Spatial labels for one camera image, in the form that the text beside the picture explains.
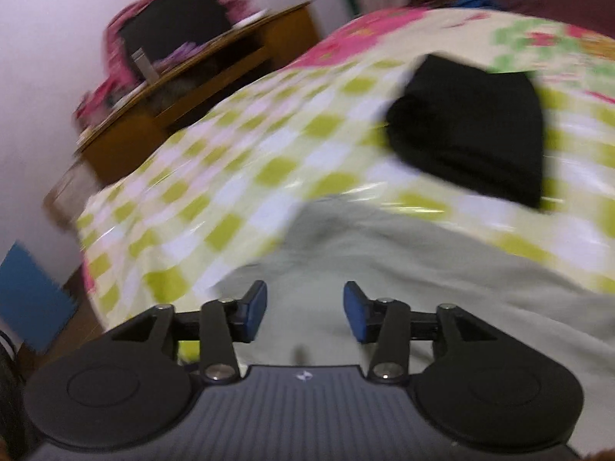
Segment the white wall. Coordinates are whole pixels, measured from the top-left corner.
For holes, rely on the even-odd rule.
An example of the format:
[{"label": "white wall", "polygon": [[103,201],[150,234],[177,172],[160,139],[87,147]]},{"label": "white wall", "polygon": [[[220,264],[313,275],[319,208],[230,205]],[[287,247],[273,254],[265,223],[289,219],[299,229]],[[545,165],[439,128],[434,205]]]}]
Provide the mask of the white wall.
[{"label": "white wall", "polygon": [[[0,0],[0,260],[17,239],[58,282],[79,262],[75,240],[41,201],[72,163],[71,115],[104,78],[101,37],[134,0]],[[281,10],[305,0],[256,0]],[[325,33],[347,20],[343,0],[316,0]]]}]

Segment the wooden floor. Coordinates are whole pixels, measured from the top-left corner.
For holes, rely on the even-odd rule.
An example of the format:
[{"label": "wooden floor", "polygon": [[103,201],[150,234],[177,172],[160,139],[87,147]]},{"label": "wooden floor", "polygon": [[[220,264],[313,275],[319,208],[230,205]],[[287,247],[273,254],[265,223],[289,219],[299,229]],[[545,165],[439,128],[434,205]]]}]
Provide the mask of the wooden floor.
[{"label": "wooden floor", "polygon": [[69,320],[64,329],[53,342],[51,348],[44,355],[36,355],[22,345],[17,353],[17,361],[24,378],[28,379],[36,369],[45,364],[76,350],[85,342],[103,334],[103,329],[91,308],[90,301],[85,294],[81,269],[77,270],[64,290],[78,303],[77,312]]}]

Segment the black garment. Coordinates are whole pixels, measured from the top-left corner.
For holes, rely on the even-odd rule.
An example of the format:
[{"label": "black garment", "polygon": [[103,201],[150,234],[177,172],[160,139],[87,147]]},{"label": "black garment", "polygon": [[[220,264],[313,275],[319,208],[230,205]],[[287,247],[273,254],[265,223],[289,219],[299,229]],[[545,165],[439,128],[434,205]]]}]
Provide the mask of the black garment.
[{"label": "black garment", "polygon": [[428,55],[386,113],[405,162],[453,184],[539,207],[544,121],[525,73]]}]

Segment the circular cover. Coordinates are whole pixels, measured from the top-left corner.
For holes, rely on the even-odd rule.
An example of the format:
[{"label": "circular cover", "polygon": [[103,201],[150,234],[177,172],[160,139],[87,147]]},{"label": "circular cover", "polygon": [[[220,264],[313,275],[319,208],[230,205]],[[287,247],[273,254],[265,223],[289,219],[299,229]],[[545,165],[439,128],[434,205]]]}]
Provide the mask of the circular cover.
[{"label": "circular cover", "polygon": [[422,413],[448,436],[495,451],[565,442],[583,405],[579,382],[555,362],[472,368],[442,358],[416,376],[414,392]]},{"label": "circular cover", "polygon": [[99,342],[38,371],[26,386],[34,425],[85,449],[134,444],[169,426],[191,395],[186,372],[135,342]]}]

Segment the gray cloth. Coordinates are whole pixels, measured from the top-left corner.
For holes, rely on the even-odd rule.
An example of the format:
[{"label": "gray cloth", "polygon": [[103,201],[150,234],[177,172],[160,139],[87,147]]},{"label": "gray cloth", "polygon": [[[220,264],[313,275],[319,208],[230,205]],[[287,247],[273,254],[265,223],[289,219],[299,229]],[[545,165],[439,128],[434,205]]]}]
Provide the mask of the gray cloth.
[{"label": "gray cloth", "polygon": [[[278,250],[216,290],[237,297],[259,279],[269,288],[267,312],[256,341],[236,346],[248,364],[365,368],[369,352],[342,307],[342,287],[354,280],[368,297],[413,310],[455,303],[567,366],[585,392],[572,447],[586,454],[615,445],[615,298],[443,227],[341,198],[307,204]],[[411,348],[411,372],[422,371],[430,347]]]}]

